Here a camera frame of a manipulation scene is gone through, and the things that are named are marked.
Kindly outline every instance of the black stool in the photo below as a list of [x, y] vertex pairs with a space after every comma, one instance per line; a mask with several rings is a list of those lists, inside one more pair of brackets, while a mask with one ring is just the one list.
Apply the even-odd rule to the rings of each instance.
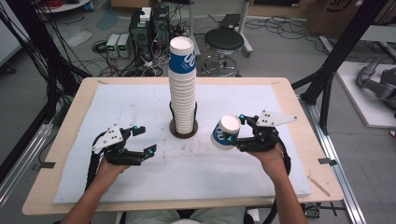
[[244, 38], [235, 30], [219, 28], [205, 34], [205, 46], [217, 54], [208, 56], [202, 66], [203, 73], [216, 77], [238, 75], [236, 62], [225, 54], [235, 54], [244, 46]]

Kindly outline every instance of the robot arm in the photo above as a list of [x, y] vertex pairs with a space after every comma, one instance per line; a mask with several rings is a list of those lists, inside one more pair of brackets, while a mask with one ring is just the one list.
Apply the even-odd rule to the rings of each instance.
[[[363, 67], [358, 73], [356, 84], [359, 87], [372, 91], [379, 99], [387, 101], [394, 97], [394, 95], [396, 94], [395, 87], [392, 87], [388, 83], [378, 83], [370, 79], [371, 76], [375, 73], [375, 69], [379, 65], [380, 61], [381, 59], [379, 58], [375, 59], [367, 66]], [[394, 76], [394, 71], [392, 70], [393, 69], [384, 71], [382, 76], [392, 77], [393, 75], [393, 78], [396, 78]]]

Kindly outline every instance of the cardboard box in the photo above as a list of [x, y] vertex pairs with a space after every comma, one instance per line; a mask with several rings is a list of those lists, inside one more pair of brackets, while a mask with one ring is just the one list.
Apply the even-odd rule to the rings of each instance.
[[340, 37], [345, 31], [360, 6], [355, 0], [317, 1], [306, 20], [306, 29], [313, 35]]
[[264, 16], [264, 17], [288, 17], [288, 18], [304, 18], [308, 16], [311, 6], [315, 0], [300, 0], [297, 7], [284, 7], [284, 6], [267, 6], [255, 4], [254, 1], [250, 2], [247, 14], [249, 16]]
[[158, 0], [111, 0], [112, 7], [155, 7]]

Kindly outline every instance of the robotic hand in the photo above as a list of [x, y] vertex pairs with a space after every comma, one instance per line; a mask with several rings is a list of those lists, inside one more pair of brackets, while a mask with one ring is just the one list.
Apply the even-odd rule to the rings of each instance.
[[145, 127], [132, 127], [130, 129], [118, 128], [114, 125], [106, 132], [100, 133], [93, 141], [92, 150], [100, 150], [99, 155], [104, 154], [109, 163], [115, 165], [139, 166], [142, 161], [154, 156], [157, 145], [143, 149], [143, 152], [128, 151], [124, 148], [126, 140], [131, 136], [137, 136], [146, 131]]
[[226, 142], [242, 152], [265, 152], [274, 148], [276, 144], [281, 144], [285, 148], [275, 126], [295, 121], [297, 117], [263, 110], [260, 116], [240, 115], [239, 119], [241, 124], [245, 125], [247, 123], [252, 128], [253, 136], [237, 138], [235, 134], [224, 133]]

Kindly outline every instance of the tabletop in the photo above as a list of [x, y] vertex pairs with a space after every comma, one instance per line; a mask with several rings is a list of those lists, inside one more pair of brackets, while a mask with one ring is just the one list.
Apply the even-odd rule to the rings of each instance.
[[[299, 197], [301, 203], [333, 202], [343, 199], [343, 192], [328, 164], [320, 164], [325, 158], [310, 123], [290, 83], [282, 77], [198, 77], [197, 85], [269, 85], [272, 87], [281, 111], [296, 115], [298, 121], [287, 124], [290, 137], [296, 147], [312, 194]], [[62, 172], [70, 149], [76, 141], [78, 130], [99, 85], [142, 84], [165, 85], [167, 77], [90, 77], [85, 78], [71, 105], [62, 127], [49, 151], [46, 161], [56, 162], [53, 169], [41, 169], [22, 208], [25, 215], [47, 215], [67, 213], [73, 203], [53, 203], [52, 200], [61, 181]], [[147, 201], [100, 203], [96, 211], [132, 211], [148, 209], [180, 209], [221, 207], [237, 205], [263, 205], [273, 198], [246, 197], [228, 199], [197, 199], [188, 201]]]

